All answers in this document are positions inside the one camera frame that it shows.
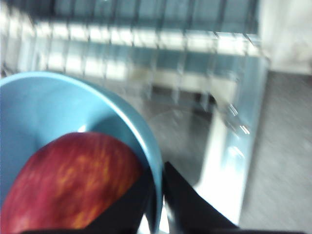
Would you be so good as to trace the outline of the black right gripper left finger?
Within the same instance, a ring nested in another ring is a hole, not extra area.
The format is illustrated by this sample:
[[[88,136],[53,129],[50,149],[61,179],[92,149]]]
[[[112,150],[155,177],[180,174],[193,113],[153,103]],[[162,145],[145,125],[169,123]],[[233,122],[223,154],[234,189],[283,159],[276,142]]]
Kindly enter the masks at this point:
[[[146,169],[133,186],[87,227],[28,230],[25,234],[136,234],[147,215],[154,220],[154,180]]]

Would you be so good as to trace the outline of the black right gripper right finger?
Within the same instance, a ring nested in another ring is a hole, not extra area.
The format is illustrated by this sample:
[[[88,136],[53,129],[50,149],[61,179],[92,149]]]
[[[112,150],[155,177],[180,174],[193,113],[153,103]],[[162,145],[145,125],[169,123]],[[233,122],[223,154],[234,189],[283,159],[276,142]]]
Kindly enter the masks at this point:
[[[234,234],[239,227],[194,190],[169,162],[164,164],[164,195],[170,231],[175,234]]]

